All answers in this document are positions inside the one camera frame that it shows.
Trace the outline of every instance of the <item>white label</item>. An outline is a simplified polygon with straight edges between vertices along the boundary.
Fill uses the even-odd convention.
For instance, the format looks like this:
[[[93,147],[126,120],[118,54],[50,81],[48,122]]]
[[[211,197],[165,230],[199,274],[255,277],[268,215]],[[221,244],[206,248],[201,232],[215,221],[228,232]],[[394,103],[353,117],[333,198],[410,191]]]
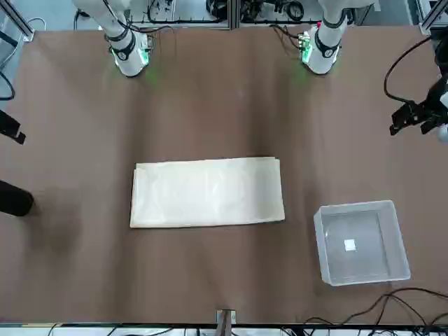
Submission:
[[[345,251],[356,251],[355,239],[345,239]]]

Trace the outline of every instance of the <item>black cable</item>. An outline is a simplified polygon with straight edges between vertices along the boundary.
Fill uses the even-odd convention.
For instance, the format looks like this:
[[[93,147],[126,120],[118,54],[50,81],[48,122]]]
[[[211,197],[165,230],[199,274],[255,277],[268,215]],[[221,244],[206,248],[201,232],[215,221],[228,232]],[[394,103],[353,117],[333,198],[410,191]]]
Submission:
[[[151,5],[148,7],[148,12],[147,12],[147,14],[146,14],[146,16],[148,16],[148,20],[149,20],[149,22],[152,22],[152,21],[153,21],[153,19],[152,19],[152,17],[151,17],[151,9],[153,8],[154,3],[155,3],[155,0],[152,0],[152,1],[151,1]]]
[[[159,336],[159,335],[168,333],[168,332],[172,331],[173,329],[174,329],[174,328],[168,328],[168,329],[166,329],[166,330],[163,330],[163,331],[160,331],[160,332],[156,332],[155,334],[149,334],[149,335],[147,335],[147,336]],[[187,331],[187,328],[183,331],[183,336],[186,336],[186,331]],[[126,334],[126,335],[123,335],[123,336],[141,336],[141,335]]]
[[[448,313],[443,313],[441,315],[436,316],[430,323],[430,326],[433,326],[435,322],[439,321],[440,319],[443,319],[444,317],[448,316]]]
[[[55,329],[55,327],[57,326],[57,323],[53,324],[52,327],[50,328],[50,331],[48,331],[47,336],[51,335],[51,332],[53,331],[53,329]]]
[[[389,71],[387,71],[386,76],[384,77],[384,93],[386,94],[387,97],[396,100],[398,102],[402,102],[405,104],[411,103],[412,100],[408,100],[399,96],[395,96],[394,94],[391,94],[388,90],[387,90],[387,80],[389,79],[389,76],[392,72],[392,70],[395,69],[395,67],[397,66],[398,63],[400,63],[400,61],[405,58],[410,52],[412,52],[413,50],[417,49],[419,46],[421,46],[422,44],[425,44],[426,42],[428,42],[429,40],[431,40],[431,36],[428,36],[427,38],[424,38],[423,40],[421,40],[418,43],[415,43],[411,48],[409,48],[408,50],[406,50],[401,56],[399,56],[399,58],[392,64],[391,68],[389,69]]]
[[[0,76],[6,81],[6,84],[8,84],[9,89],[11,91],[11,94],[7,97],[0,97],[0,101],[6,101],[6,100],[12,100],[15,97],[15,90],[11,82],[7,79],[7,77],[4,75],[3,72],[0,71]]]
[[[296,6],[298,8],[298,10],[300,11],[299,15],[294,15],[292,12],[292,6]],[[295,22],[300,22],[303,18],[303,15],[305,13],[305,10],[303,8],[303,5],[297,1],[297,0],[292,0],[290,3],[288,3],[288,5],[286,5],[286,14],[287,16],[292,19]]]
[[[155,32],[158,32],[158,31],[160,31],[162,29],[165,29],[165,28],[170,28],[171,30],[174,31],[173,27],[171,27],[171,26],[169,26],[167,24],[165,26],[161,26],[161,27],[154,28],[154,29],[144,29],[144,28],[137,27],[137,26],[135,26],[133,24],[125,24],[124,22],[121,22],[118,19],[117,15],[113,12],[113,10],[112,10],[112,8],[109,5],[109,2],[107,0],[103,0],[103,3],[107,7],[109,13],[117,20],[118,24],[121,27],[125,28],[125,29],[129,29],[129,30],[131,30],[133,32],[136,32],[136,33],[144,33],[144,34],[155,33]]]
[[[113,334],[113,332],[115,330],[117,330],[117,328],[119,328],[119,327],[121,327],[121,325],[117,325],[117,326],[113,327],[112,330],[107,334],[107,336],[111,336]]]
[[[73,30],[77,30],[77,22],[80,15],[80,10],[78,9],[73,17]]]
[[[382,330],[382,331],[369,332],[368,336],[382,335],[384,333],[390,333],[392,336],[398,336],[397,333],[394,330]]]
[[[278,24],[270,24],[269,27],[277,28],[280,32],[287,35],[288,37],[291,37],[292,39],[296,39],[296,40],[299,39],[299,36],[294,35],[294,34],[290,33],[288,30],[281,28]]]
[[[293,333],[293,334],[290,334],[285,328],[280,328],[280,330],[281,331],[283,331],[284,333],[286,333],[288,336],[293,336],[293,334],[294,334],[294,336],[297,336],[297,334],[294,332],[294,330],[291,330],[291,332]]]
[[[277,31],[277,29],[275,27],[274,27],[274,33],[279,38],[281,46],[283,47],[283,50],[284,50],[285,54],[288,55],[288,49],[286,49],[285,42],[283,41],[283,35],[280,35],[280,33]]]
[[[361,315],[364,315],[364,314],[367,314],[367,313],[369,313],[369,312],[371,312],[381,301],[382,301],[382,299],[383,298],[385,298],[385,297],[387,297],[387,296],[389,296],[389,295],[394,295],[394,294],[396,294],[396,293],[399,293],[399,292],[405,292],[405,291],[420,291],[420,292],[424,292],[424,293],[427,293],[427,294],[431,294],[431,295],[434,295],[434,296],[437,296],[437,297],[439,297],[439,298],[444,298],[444,299],[448,299],[448,295],[447,294],[444,294],[444,293],[440,293],[440,292],[436,292],[436,291],[434,291],[434,290],[428,290],[428,289],[425,289],[425,288],[418,288],[418,287],[404,287],[404,288],[399,288],[399,289],[395,289],[395,290],[392,290],[391,292],[389,292],[389,293],[385,293],[385,294],[383,294],[383,295],[381,295],[373,304],[372,304],[372,306],[370,306],[369,308],[367,308],[366,310],[364,310],[364,311],[360,311],[360,312],[358,312],[358,313],[355,313],[355,314],[352,314],[352,315],[350,315],[349,317],[347,317],[343,322],[341,322],[340,324],[346,324],[346,323],[348,323],[348,322],[350,322],[350,320],[352,320],[352,319],[354,319],[355,317],[357,317],[357,316],[361,316]]]
[[[396,296],[396,295],[394,295],[394,294],[389,294],[389,295],[386,296],[386,299],[385,299],[385,301],[384,301],[384,305],[383,305],[383,309],[382,309],[382,311],[381,311],[381,314],[378,316],[378,319],[377,319],[377,321],[375,322],[376,325],[379,324],[379,322],[381,321],[381,319],[382,319],[382,317],[383,317],[384,310],[385,310],[385,308],[386,308],[387,302],[389,301],[389,298],[393,298],[394,300],[396,300],[396,301],[398,301],[398,302],[404,304],[407,308],[411,309],[411,310],[414,312],[414,314],[416,314],[416,315],[421,319],[421,321],[423,322],[423,325],[426,326],[426,321],[425,321],[425,319],[423,318],[423,316],[420,315],[420,313],[419,313],[417,310],[415,310],[410,304],[408,304],[408,303],[407,303],[406,301],[404,301],[402,298],[400,298],[400,297],[398,297],[398,296]]]
[[[283,28],[286,30],[286,32],[287,32],[288,34],[290,34],[286,25],[284,25]],[[294,43],[293,38],[292,38],[291,36],[288,36],[288,38],[289,38],[289,41],[291,42],[291,44],[293,45],[293,47],[296,48],[296,49],[298,49],[298,48],[299,48],[299,45]]]
[[[330,324],[330,325],[334,325],[334,323],[331,323],[331,322],[329,322],[329,321],[327,321],[327,320],[325,320],[325,319],[323,319],[323,318],[316,317],[316,316],[313,316],[313,317],[308,318],[303,324],[307,324],[308,322],[311,322],[311,321],[319,321],[319,322],[324,322],[324,323],[327,323],[327,324]],[[314,331],[316,331],[316,329],[313,329],[313,330],[311,331],[311,334],[309,334],[309,336],[313,336]]]
[[[365,12],[365,14],[364,14],[364,16],[363,16],[363,19],[361,20],[361,23],[359,24],[359,26],[362,26],[363,25],[363,23],[364,23],[364,21],[365,21],[365,18],[367,17],[367,15],[369,14],[369,12],[370,12],[370,10],[372,9],[372,7],[373,7],[373,3],[369,6],[369,8],[366,10],[366,12]]]

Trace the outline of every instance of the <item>plastic container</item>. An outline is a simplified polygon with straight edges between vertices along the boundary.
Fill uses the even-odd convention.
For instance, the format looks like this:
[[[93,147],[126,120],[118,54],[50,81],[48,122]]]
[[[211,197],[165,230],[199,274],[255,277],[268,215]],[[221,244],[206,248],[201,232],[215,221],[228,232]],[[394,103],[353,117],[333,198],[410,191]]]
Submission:
[[[322,280],[331,286],[411,277],[392,201],[321,206],[314,215]]]

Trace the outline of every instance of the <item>metal frame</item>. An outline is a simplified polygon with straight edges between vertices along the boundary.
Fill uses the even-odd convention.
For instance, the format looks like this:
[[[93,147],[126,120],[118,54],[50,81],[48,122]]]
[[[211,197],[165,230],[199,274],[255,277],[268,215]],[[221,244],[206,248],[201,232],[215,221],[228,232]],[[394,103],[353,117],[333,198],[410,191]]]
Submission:
[[[429,29],[434,25],[434,22],[441,16],[441,14],[443,14],[447,7],[448,0],[438,0],[434,7],[431,8],[427,16],[423,19],[421,28],[429,31]]]
[[[14,48],[17,47],[17,44],[18,44],[18,42],[17,42],[14,38],[12,38],[11,36],[9,36],[9,35],[3,33],[1,30],[0,30],[0,40],[3,40],[3,41],[5,41],[5,42],[8,42],[8,43],[11,44]]]
[[[0,324],[1,326],[10,326],[8,324]],[[173,329],[217,329],[218,323],[61,323],[59,327],[67,328],[173,328]],[[305,336],[303,330],[397,330],[421,332],[423,330],[433,333],[444,333],[448,329],[448,325],[404,325],[404,324],[303,324],[303,323],[236,323],[232,324],[232,328],[253,328],[253,329],[290,329],[297,336]]]
[[[11,19],[11,21],[14,22],[14,24],[18,29],[20,29],[20,31],[26,38],[32,40],[34,30],[9,0],[0,0],[0,9],[2,9],[5,14],[7,14],[7,16]]]
[[[229,22],[229,29],[236,29],[239,27],[239,19],[241,9],[241,0],[227,0],[227,21]]]

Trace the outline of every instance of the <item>green led light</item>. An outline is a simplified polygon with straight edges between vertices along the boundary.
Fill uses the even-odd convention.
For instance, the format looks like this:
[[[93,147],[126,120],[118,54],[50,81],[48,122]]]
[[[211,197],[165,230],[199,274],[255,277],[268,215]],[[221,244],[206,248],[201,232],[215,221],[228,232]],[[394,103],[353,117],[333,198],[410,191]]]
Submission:
[[[139,55],[140,55],[141,62],[143,63],[143,65],[148,65],[148,63],[149,63],[148,53],[142,49],[139,49]]]
[[[313,52],[313,46],[309,44],[303,51],[302,51],[302,62],[305,64],[308,64],[309,58],[311,57],[311,53]]]

